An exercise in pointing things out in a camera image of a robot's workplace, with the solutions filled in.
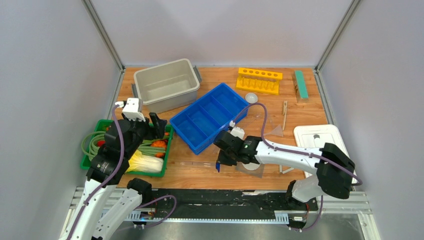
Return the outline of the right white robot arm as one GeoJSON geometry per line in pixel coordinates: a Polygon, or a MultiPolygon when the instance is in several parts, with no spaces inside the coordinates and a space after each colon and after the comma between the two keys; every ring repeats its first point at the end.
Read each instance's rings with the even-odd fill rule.
{"type": "Polygon", "coordinates": [[[287,188],[285,203],[293,210],[318,196],[342,200],[350,197],[355,164],[333,143],[325,143],[321,148],[302,148],[267,141],[259,136],[249,135],[241,139],[224,130],[213,143],[220,150],[217,162],[222,165],[273,164],[309,173],[309,177],[294,180],[287,188]]]}

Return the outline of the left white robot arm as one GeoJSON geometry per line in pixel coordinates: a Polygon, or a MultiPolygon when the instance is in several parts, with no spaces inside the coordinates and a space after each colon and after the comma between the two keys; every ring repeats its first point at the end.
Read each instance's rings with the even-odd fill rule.
{"type": "Polygon", "coordinates": [[[145,208],[152,203],[152,185],[134,178],[120,200],[101,215],[143,140],[163,138],[166,125],[167,121],[154,112],[144,119],[113,120],[104,134],[105,143],[91,161],[82,197],[60,239],[108,240],[136,207],[145,208]]]}

